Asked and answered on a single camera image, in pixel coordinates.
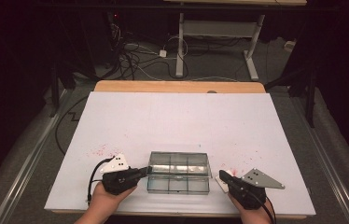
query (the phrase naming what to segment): transparent plastic box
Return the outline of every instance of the transparent plastic box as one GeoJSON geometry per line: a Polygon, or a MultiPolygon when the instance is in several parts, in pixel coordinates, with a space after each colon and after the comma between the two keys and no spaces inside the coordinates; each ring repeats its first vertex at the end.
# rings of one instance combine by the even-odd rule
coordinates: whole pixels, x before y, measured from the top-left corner
{"type": "Polygon", "coordinates": [[[209,193],[211,171],[206,153],[151,152],[148,165],[149,193],[209,193]]]}

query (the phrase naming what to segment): table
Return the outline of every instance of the table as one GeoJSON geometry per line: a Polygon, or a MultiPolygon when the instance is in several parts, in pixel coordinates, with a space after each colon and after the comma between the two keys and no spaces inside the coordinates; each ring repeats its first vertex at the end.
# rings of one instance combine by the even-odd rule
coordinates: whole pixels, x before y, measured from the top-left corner
{"type": "MultiPolygon", "coordinates": [[[[279,5],[280,7],[305,6],[306,0],[165,0],[186,3],[214,3],[214,4],[235,4],[235,5],[279,5]]],[[[184,65],[184,35],[209,35],[229,37],[251,37],[248,50],[244,51],[244,59],[249,75],[253,81],[258,81],[258,73],[253,63],[253,52],[256,47],[259,32],[262,28],[265,15],[259,15],[257,22],[233,22],[233,21],[186,21],[184,13],[180,13],[178,31],[178,49],[176,72],[177,77],[183,76],[184,65]]]]}
{"type": "MultiPolygon", "coordinates": [[[[240,176],[257,167],[286,185],[267,189],[278,217],[315,215],[271,96],[259,83],[224,82],[99,82],[45,209],[85,211],[89,178],[99,161],[122,152],[131,167],[141,168],[151,151],[206,152],[213,176],[220,169],[240,176]]],[[[209,185],[208,195],[151,194],[144,178],[117,214],[237,217],[214,178],[209,185]]]]}

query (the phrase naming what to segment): floor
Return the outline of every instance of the floor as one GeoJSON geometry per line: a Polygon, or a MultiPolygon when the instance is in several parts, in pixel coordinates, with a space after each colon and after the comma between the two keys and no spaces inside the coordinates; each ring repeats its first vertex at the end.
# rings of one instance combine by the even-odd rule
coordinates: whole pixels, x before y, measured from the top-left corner
{"type": "MultiPolygon", "coordinates": [[[[285,43],[280,38],[270,43],[258,43],[253,60],[259,82],[265,84],[280,77],[290,56],[290,52],[283,49],[285,43]]],[[[188,55],[185,57],[188,72],[184,80],[251,81],[242,56],[242,51],[248,44],[249,41],[245,39],[190,39],[188,55]]],[[[137,55],[132,57],[132,62],[138,62],[138,70],[134,74],[130,70],[125,71],[125,77],[131,79],[134,76],[135,80],[174,80],[170,76],[175,73],[175,60],[155,59],[161,48],[137,42],[132,42],[126,48],[137,55]]],[[[171,49],[167,58],[173,57],[175,51],[171,49]]],[[[103,66],[96,69],[98,74],[107,71],[103,66]]],[[[119,77],[120,71],[109,79],[119,77]]],[[[48,92],[47,106],[20,136],[3,162],[0,169],[0,223],[72,223],[80,217],[80,214],[54,214],[44,210],[49,190],[61,166],[63,153],[71,142],[85,99],[94,87],[93,82],[80,74],[75,74],[75,80],[77,86],[73,91],[62,91],[61,108],[53,118],[49,116],[52,105],[48,92]]],[[[316,216],[303,220],[280,219],[277,223],[349,223],[349,147],[329,115],[324,99],[316,90],[315,128],[312,129],[303,117],[303,97],[290,98],[286,87],[274,87],[268,93],[272,97],[317,213],[316,216]]],[[[238,218],[112,216],[109,219],[109,223],[134,221],[241,222],[238,218]]]]}

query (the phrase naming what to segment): white tabletop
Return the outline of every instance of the white tabletop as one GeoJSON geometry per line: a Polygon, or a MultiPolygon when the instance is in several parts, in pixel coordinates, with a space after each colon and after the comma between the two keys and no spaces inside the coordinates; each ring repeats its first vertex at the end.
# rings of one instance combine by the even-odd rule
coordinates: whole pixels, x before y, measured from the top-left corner
{"type": "MultiPolygon", "coordinates": [[[[131,167],[142,168],[151,151],[205,152],[213,176],[256,167],[286,185],[266,189],[278,216],[315,215],[268,93],[91,92],[45,209],[85,211],[99,161],[121,152],[131,167]]],[[[151,194],[144,178],[118,214],[238,216],[214,178],[208,195],[151,194]]]]}

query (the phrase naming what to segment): person's right hand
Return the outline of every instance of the person's right hand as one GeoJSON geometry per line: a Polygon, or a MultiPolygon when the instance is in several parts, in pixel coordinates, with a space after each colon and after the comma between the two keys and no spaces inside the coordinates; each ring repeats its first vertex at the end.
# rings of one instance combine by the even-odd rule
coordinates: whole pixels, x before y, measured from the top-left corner
{"type": "MultiPolygon", "coordinates": [[[[241,220],[243,224],[269,224],[270,223],[270,217],[265,212],[264,208],[260,207],[257,210],[246,210],[244,207],[236,201],[232,195],[228,193],[228,196],[230,197],[230,200],[235,205],[235,207],[239,210],[239,213],[241,214],[241,220]]],[[[267,206],[268,210],[271,212],[273,216],[273,209],[271,203],[267,200],[265,203],[265,206],[267,206]]]]}

